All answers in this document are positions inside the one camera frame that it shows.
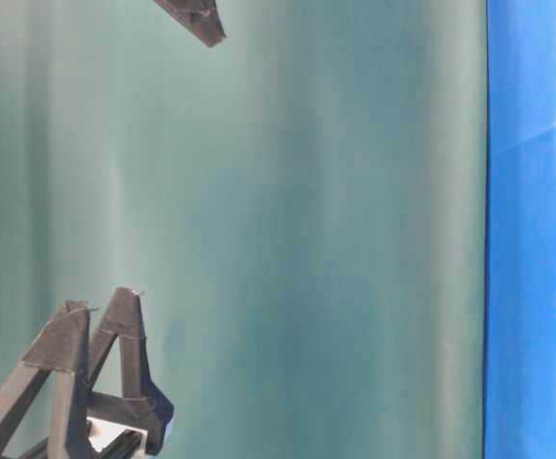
blue cloth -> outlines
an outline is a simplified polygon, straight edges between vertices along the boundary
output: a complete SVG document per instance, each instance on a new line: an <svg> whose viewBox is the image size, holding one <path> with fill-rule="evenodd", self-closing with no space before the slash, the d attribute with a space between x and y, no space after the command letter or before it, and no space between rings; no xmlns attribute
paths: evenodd
<svg viewBox="0 0 556 459"><path fill-rule="evenodd" d="M488 14L486 458L556 458L556 2Z"/></svg>

teal backdrop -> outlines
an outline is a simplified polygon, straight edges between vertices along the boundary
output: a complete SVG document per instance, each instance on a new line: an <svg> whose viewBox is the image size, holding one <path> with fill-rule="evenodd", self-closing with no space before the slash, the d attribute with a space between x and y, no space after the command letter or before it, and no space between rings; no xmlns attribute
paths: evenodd
<svg viewBox="0 0 556 459"><path fill-rule="evenodd" d="M0 383L123 285L163 457L480 457L484 3L0 2Z"/></svg>

